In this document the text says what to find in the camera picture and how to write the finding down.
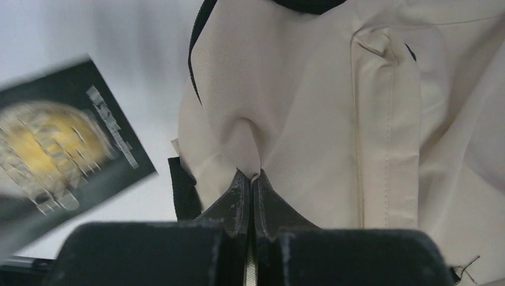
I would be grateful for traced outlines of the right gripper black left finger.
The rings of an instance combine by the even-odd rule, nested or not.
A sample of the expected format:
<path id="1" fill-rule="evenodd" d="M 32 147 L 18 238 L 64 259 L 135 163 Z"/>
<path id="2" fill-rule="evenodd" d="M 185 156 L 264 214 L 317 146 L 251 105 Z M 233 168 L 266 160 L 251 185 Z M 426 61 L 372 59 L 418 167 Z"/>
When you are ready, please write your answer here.
<path id="1" fill-rule="evenodd" d="M 67 238 L 45 285 L 243 285 L 249 179 L 237 172 L 202 215 L 179 222 L 93 222 Z"/>

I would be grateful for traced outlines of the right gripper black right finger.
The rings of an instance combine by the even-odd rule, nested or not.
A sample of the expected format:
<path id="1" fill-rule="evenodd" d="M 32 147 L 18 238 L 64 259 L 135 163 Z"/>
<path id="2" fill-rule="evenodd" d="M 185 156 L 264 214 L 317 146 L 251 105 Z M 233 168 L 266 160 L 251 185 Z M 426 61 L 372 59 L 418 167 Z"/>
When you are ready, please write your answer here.
<path id="1" fill-rule="evenodd" d="M 453 285 L 434 242 L 412 229 L 322 229 L 261 172 L 252 183 L 258 285 Z"/>

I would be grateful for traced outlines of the beige canvas student bag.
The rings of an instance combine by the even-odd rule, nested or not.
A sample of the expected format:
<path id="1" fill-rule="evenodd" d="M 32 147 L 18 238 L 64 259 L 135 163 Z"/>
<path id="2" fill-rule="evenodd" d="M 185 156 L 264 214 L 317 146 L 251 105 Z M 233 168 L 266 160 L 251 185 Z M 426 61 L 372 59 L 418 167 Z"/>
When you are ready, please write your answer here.
<path id="1" fill-rule="evenodd" d="M 265 173 L 316 226 L 417 229 L 504 284 L 503 1 L 204 1 L 188 67 L 179 219 Z"/>

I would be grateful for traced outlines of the black booklet with gold emblem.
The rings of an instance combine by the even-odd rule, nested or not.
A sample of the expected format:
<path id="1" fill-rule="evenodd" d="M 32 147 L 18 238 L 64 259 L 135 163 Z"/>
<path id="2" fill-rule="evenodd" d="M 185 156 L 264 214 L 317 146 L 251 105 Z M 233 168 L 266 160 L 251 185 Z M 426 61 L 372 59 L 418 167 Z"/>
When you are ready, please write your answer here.
<path id="1" fill-rule="evenodd" d="M 153 173 L 91 59 L 3 86 L 1 260 Z"/>

